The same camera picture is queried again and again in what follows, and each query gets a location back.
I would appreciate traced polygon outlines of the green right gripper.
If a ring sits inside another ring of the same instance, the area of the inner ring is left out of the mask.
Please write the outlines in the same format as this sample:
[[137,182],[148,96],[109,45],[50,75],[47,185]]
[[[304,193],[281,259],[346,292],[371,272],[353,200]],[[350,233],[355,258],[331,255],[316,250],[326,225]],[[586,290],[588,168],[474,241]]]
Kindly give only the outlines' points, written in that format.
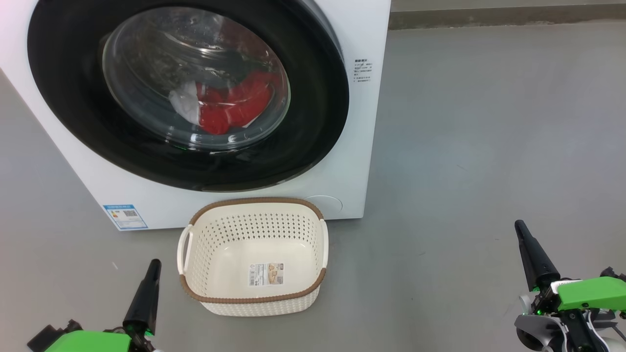
[[527,315],[555,315],[571,309],[604,309],[624,312],[626,283],[623,278],[560,280],[560,274],[523,220],[514,223],[526,283],[534,298],[526,296]]

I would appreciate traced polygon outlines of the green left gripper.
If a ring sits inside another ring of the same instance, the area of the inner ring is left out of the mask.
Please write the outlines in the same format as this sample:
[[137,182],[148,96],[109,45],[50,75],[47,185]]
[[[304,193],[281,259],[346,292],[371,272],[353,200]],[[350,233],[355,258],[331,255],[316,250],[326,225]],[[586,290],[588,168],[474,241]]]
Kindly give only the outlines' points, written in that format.
[[45,329],[45,352],[160,352],[150,340],[155,334],[160,274],[161,261],[152,259],[125,315],[125,329]]

